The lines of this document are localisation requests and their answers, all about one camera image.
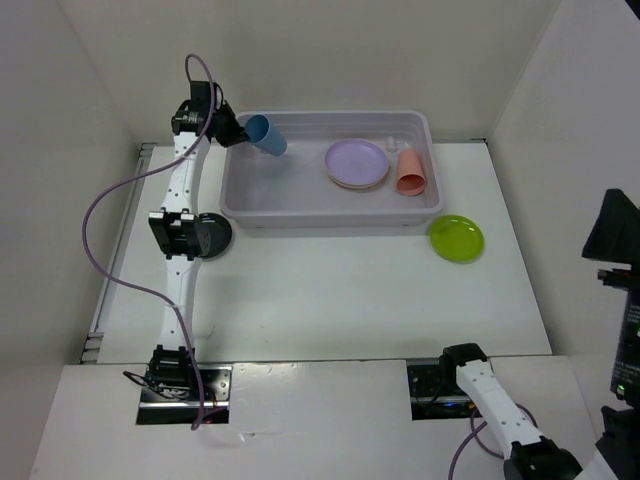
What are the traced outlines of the blue plastic cup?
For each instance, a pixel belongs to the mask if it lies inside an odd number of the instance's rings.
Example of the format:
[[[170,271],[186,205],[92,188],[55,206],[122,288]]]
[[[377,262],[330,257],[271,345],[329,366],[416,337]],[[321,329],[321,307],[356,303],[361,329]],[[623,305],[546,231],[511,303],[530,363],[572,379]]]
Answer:
[[[259,150],[278,157],[287,150],[287,141],[273,122],[263,114],[251,116],[244,125],[248,141]]]

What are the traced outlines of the purple plastic plate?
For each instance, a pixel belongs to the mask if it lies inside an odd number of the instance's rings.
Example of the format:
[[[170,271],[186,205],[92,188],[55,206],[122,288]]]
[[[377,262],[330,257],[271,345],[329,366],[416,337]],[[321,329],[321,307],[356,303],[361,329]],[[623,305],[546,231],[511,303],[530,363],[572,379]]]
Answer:
[[[329,175],[342,182],[370,184],[385,177],[390,161],[377,145],[362,139],[340,140],[331,145],[324,157]]]

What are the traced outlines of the orange plastic plate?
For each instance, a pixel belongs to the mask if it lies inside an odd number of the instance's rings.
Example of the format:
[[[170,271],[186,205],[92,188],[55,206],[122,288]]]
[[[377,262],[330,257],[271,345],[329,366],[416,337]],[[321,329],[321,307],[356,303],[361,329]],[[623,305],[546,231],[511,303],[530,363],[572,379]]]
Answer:
[[[372,182],[370,184],[356,185],[356,184],[349,184],[346,182],[342,182],[331,175],[329,175],[328,178],[339,187],[344,188],[346,190],[350,190],[350,191],[366,191],[366,190],[376,189],[376,188],[379,188],[381,185],[384,185],[384,182],[386,181],[386,176],[385,176],[385,177],[381,177],[376,182]]]

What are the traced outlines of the coral plastic cup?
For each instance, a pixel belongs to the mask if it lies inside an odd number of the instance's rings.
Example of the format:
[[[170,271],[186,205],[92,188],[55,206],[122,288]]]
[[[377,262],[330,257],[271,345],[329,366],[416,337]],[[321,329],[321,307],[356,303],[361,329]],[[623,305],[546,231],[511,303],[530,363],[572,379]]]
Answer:
[[[426,188],[427,180],[422,161],[414,149],[400,152],[396,169],[396,190],[401,195],[420,195]]]

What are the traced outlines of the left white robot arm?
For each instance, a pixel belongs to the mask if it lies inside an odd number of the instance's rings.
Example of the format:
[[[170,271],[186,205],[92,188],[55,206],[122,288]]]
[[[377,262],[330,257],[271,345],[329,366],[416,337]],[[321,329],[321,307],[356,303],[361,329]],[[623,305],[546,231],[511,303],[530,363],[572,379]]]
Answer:
[[[160,395],[180,400],[200,395],[192,326],[197,274],[203,261],[225,253],[233,237],[226,218],[198,211],[204,161],[213,139],[221,139],[225,146],[248,139],[218,84],[195,80],[189,84],[190,97],[171,119],[177,164],[169,169],[161,206],[148,217],[165,258],[169,298],[148,376]]]

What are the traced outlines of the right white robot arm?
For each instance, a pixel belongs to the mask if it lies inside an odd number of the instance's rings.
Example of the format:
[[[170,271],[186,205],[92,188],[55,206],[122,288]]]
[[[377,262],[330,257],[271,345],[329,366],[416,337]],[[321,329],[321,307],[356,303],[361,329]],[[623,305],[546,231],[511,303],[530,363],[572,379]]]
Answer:
[[[626,292],[610,390],[624,410],[601,409],[604,431],[587,466],[558,447],[528,420],[495,378],[475,343],[449,346],[439,358],[438,380],[464,392],[498,441],[507,479],[636,479],[639,476],[639,208],[620,189],[606,191],[583,247],[586,259],[614,264],[599,280]]]

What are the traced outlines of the lavender plastic bin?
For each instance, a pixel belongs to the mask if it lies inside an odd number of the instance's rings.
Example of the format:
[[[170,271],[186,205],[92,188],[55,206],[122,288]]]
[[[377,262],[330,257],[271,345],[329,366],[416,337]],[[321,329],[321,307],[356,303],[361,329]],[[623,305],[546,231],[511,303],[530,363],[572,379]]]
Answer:
[[[269,111],[287,142],[274,157],[248,143],[226,152],[220,208],[242,228],[396,227],[425,223],[441,212],[444,193],[427,118],[413,110]],[[390,168],[377,185],[351,190],[334,182],[325,166],[341,140],[366,140],[381,148]],[[396,189],[399,155],[417,153],[425,190]]]

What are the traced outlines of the black plate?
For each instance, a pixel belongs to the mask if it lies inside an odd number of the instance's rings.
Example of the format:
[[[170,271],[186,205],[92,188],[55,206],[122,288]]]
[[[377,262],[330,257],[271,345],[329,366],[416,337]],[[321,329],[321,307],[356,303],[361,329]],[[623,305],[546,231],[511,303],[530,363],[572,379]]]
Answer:
[[[203,254],[203,259],[211,260],[228,249],[233,239],[233,229],[230,222],[217,213],[202,213],[200,220],[210,235],[209,247]]]

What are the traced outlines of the green plastic plate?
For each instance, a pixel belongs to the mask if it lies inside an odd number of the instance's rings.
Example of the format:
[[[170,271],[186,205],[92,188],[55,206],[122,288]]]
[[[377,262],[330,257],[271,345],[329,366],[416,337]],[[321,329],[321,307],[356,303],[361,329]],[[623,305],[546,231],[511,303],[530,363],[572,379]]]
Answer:
[[[484,253],[485,237],[480,227],[461,215],[443,215],[429,228],[433,250],[445,260],[466,264]]]

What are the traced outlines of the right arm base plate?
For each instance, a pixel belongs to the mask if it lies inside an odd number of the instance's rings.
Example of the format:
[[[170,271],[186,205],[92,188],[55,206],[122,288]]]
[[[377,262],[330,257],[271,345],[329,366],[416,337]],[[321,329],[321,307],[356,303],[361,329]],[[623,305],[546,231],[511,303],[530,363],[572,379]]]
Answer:
[[[462,390],[441,381],[435,359],[406,362],[413,421],[469,418],[476,405]]]

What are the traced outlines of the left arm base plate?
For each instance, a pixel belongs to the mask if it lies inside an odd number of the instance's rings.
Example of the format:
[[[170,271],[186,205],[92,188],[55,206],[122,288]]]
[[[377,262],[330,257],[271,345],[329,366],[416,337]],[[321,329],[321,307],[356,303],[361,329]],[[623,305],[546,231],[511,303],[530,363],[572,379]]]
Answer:
[[[233,367],[224,364],[206,365],[201,370],[204,383],[203,424],[228,423],[232,373]],[[148,374],[135,374],[134,379],[141,387],[137,425],[191,425],[197,419],[200,402],[196,387],[188,390],[164,384],[151,386]]]

